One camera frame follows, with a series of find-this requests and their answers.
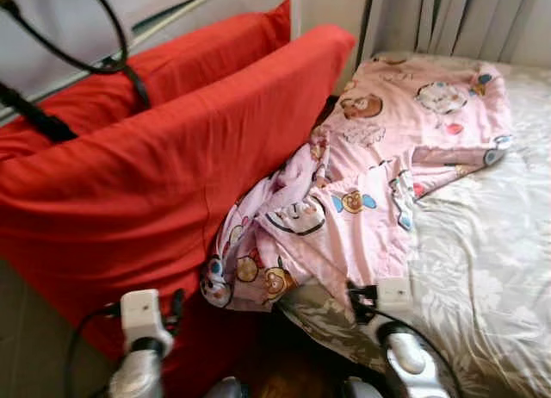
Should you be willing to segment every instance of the black cord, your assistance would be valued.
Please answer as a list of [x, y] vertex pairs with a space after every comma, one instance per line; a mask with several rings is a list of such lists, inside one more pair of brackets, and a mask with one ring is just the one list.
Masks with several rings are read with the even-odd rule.
[[19, 7], [17, 6], [14, 0], [0, 0], [0, 8], [3, 8], [4, 10], [6, 10], [14, 18], [14, 20], [17, 23], [19, 23], [19, 25], [22, 28], [24, 28], [27, 32], [29, 32], [38, 42], [40, 42], [42, 45], [44, 45], [44, 47], [50, 50], [50, 52], [60, 57], [68, 64], [73, 65], [79, 69], [82, 69], [90, 73], [109, 75], [109, 74], [122, 71], [125, 68], [125, 66], [127, 66], [127, 59], [128, 59], [127, 37], [124, 35], [124, 31], [122, 30], [121, 23], [119, 22], [116, 14], [114, 13], [111, 6], [109, 5], [108, 1], [107, 0], [97, 0], [97, 1], [101, 4], [103, 9], [109, 16], [109, 20], [111, 21], [111, 23], [113, 24], [113, 27], [115, 28], [117, 39], [119, 41], [119, 46], [121, 48], [121, 57], [118, 60], [110, 61], [108, 64], [103, 64], [103, 66], [100, 66], [100, 67], [88, 65], [81, 60], [73, 58], [71, 55], [63, 52], [61, 49], [56, 47], [49, 39], [47, 39], [42, 34], [40, 34], [29, 22], [27, 22], [27, 20], [22, 16], [21, 11], [19, 10]]
[[[63, 368], [63, 387], [64, 387], [64, 397], [65, 398], [74, 398], [74, 389], [72, 384], [72, 365], [75, 360], [75, 352], [77, 351], [78, 341], [82, 337], [82, 332], [86, 325], [97, 316], [108, 316], [115, 317], [121, 315], [121, 306], [119, 303], [113, 303], [108, 306], [105, 306], [101, 309], [97, 309], [94, 312], [91, 312], [84, 316], [77, 328], [74, 330], [71, 336], [71, 342], [69, 342], [69, 348], [67, 349], [67, 355], [65, 356], [65, 366]], [[106, 387], [103, 387], [98, 393], [103, 393]]]
[[442, 355], [442, 353], [440, 353], [438, 351], [436, 346], [426, 336], [424, 336], [418, 329], [416, 329], [415, 327], [413, 327], [409, 323], [404, 322], [402, 319], [396, 318], [396, 317], [394, 317], [390, 314], [387, 314], [385, 312], [381, 312], [379, 309], [374, 308], [372, 306], [369, 306], [369, 305], [363, 305], [363, 306], [366, 309], [368, 309], [369, 312], [371, 312], [373, 314], [379, 314], [380, 316], [384, 316], [385, 318], [388, 318], [390, 320], [394, 320], [394, 321], [398, 322], [400, 325], [403, 325], [403, 326], [407, 327], [410, 331], [414, 332], [417, 336], [419, 336], [419, 338], [421, 338], [423, 340], [423, 342], [425, 342], [425, 344], [427, 344], [432, 349], [432, 351], [434, 351], [436, 353], [438, 358], [443, 362], [444, 366], [446, 367], [446, 371], [449, 373], [449, 375], [451, 376], [451, 378], [454, 382], [454, 386], [455, 386], [455, 389], [457, 391], [458, 398], [463, 398], [464, 397], [463, 390], [461, 389], [461, 385], [459, 384], [459, 379], [457, 378], [457, 375], [455, 374], [453, 368], [451, 367], [451, 364]]

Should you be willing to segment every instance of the bedsheet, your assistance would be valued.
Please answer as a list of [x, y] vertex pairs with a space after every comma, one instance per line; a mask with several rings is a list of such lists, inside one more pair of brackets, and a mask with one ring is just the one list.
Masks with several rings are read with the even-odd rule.
[[[477, 65], [426, 58], [451, 70]], [[500, 164], [414, 207], [413, 323], [452, 363], [466, 396], [551, 396], [551, 71], [498, 69], [514, 144]], [[279, 306], [322, 345], [382, 370], [352, 314], [315, 280]]]

